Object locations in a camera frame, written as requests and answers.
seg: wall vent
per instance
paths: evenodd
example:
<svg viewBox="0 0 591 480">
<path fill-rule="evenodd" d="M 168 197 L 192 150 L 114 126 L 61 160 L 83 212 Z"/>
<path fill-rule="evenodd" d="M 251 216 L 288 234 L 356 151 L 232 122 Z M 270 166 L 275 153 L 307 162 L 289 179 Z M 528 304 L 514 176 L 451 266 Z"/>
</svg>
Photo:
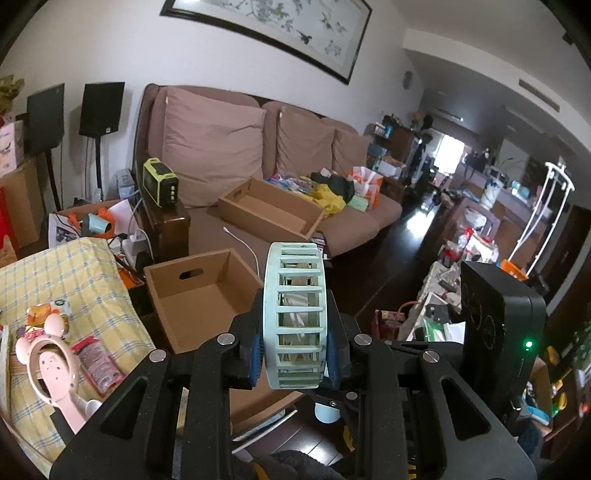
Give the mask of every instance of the wall vent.
<svg viewBox="0 0 591 480">
<path fill-rule="evenodd" d="M 537 98 L 542 100 L 546 105 L 552 107 L 557 112 L 560 112 L 560 105 L 557 104 L 555 101 L 553 101 L 552 98 L 550 98 L 549 96 L 544 95 L 532 84 L 526 82 L 524 79 L 519 79 L 519 86 L 524 88 L 528 92 L 530 92 L 532 95 L 535 95 Z"/>
</svg>

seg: sofa cushion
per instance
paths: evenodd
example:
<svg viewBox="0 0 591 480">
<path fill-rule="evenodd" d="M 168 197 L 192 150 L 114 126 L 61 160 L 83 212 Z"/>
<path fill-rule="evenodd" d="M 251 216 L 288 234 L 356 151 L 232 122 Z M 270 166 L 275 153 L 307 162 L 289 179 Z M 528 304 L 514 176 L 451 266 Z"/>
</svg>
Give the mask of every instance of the sofa cushion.
<svg viewBox="0 0 591 480">
<path fill-rule="evenodd" d="M 349 132 L 350 134 L 359 135 L 357 130 L 354 129 L 349 124 L 346 124 L 345 122 L 341 122 L 340 120 L 334 120 L 329 116 L 322 117 L 322 119 L 320 119 L 320 121 L 322 123 L 324 123 L 325 125 L 329 125 L 330 127 L 339 128 L 341 130 L 345 130 L 346 132 Z"/>
<path fill-rule="evenodd" d="M 332 144 L 332 169 L 346 177 L 353 167 L 364 167 L 367 162 L 369 140 L 369 137 L 337 128 Z"/>
<path fill-rule="evenodd" d="M 379 194 L 378 204 L 375 208 L 367 210 L 367 215 L 371 215 L 379 224 L 380 230 L 392 225 L 402 215 L 402 206 L 386 195 Z"/>
<path fill-rule="evenodd" d="M 157 87 L 156 85 L 148 85 L 146 92 L 150 87 Z M 164 112 L 166 111 L 166 97 L 168 96 L 168 89 L 180 88 L 190 93 L 201 95 L 202 97 L 212 98 L 221 102 L 232 103 L 234 105 L 253 106 L 257 108 L 258 102 L 246 93 L 231 92 L 229 90 L 221 90 L 219 88 L 199 87 L 195 85 L 178 85 L 178 86 L 164 86 L 158 87 L 158 93 L 154 99 L 154 104 L 150 112 L 150 125 L 148 127 L 148 153 L 150 157 L 162 158 L 162 146 L 164 143 Z"/>
<path fill-rule="evenodd" d="M 262 178 L 265 110 L 168 88 L 162 161 L 187 207 L 213 205 L 250 177 Z"/>
<path fill-rule="evenodd" d="M 219 217 L 217 207 L 191 208 L 188 210 L 191 216 L 189 230 L 189 255 L 202 254 L 212 250 L 233 248 L 238 252 L 249 267 L 256 272 L 256 261 L 250 250 L 231 235 L 224 232 L 227 229 L 239 239 L 245 241 L 256 253 L 261 278 L 265 278 L 267 255 L 271 244 L 265 242 L 251 233 L 245 232 L 231 223 Z"/>
<path fill-rule="evenodd" d="M 332 167 L 334 127 L 285 107 L 277 127 L 277 170 L 309 176 Z"/>
<path fill-rule="evenodd" d="M 322 220 L 318 226 L 318 231 L 326 237 L 333 257 L 369 242 L 379 230 L 379 224 L 371 215 L 349 206 L 342 212 Z"/>
<path fill-rule="evenodd" d="M 267 111 L 265 125 L 262 129 L 262 174 L 268 178 L 277 171 L 277 124 L 281 109 L 289 107 L 290 110 L 310 120 L 318 121 L 319 119 L 315 113 L 309 110 L 275 100 L 263 104 L 262 107 Z"/>
</svg>

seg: green towel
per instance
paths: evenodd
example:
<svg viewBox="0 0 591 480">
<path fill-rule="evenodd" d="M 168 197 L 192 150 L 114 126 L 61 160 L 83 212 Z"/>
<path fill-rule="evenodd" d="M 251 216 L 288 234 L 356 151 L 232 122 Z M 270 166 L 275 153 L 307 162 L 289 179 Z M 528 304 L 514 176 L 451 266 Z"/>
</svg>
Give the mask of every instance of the green towel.
<svg viewBox="0 0 591 480">
<path fill-rule="evenodd" d="M 360 212 L 364 212 L 368 209 L 369 202 L 367 201 L 366 198 L 354 195 L 353 198 L 351 199 L 351 201 L 348 203 L 348 205 L 351 208 L 354 208 L 355 210 L 359 210 Z"/>
</svg>

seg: power strip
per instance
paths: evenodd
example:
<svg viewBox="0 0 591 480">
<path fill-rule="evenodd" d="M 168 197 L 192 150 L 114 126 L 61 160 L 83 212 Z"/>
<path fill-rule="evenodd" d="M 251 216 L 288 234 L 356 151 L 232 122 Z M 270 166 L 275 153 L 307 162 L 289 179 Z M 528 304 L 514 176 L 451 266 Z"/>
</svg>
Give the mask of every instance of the power strip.
<svg viewBox="0 0 591 480">
<path fill-rule="evenodd" d="M 150 253 L 148 239 L 143 232 L 135 232 L 123 240 L 122 248 L 129 266 L 133 269 L 135 269 L 135 261 L 140 252 Z"/>
</svg>

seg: clothes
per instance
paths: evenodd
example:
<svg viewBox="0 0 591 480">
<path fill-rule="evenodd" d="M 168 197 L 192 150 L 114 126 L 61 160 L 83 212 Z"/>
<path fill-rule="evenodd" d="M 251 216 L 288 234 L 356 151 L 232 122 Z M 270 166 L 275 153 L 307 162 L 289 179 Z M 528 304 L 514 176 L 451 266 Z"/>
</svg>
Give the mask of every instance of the clothes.
<svg viewBox="0 0 591 480">
<path fill-rule="evenodd" d="M 353 182 L 340 175 L 333 174 L 330 177 L 324 177 L 320 173 L 314 172 L 310 177 L 316 183 L 326 183 L 334 194 L 343 197 L 345 203 L 349 203 L 355 195 Z"/>
<path fill-rule="evenodd" d="M 345 208 L 343 197 L 334 194 L 328 185 L 318 184 L 315 190 L 310 193 L 314 203 L 324 208 L 324 218 L 339 213 Z"/>
</svg>

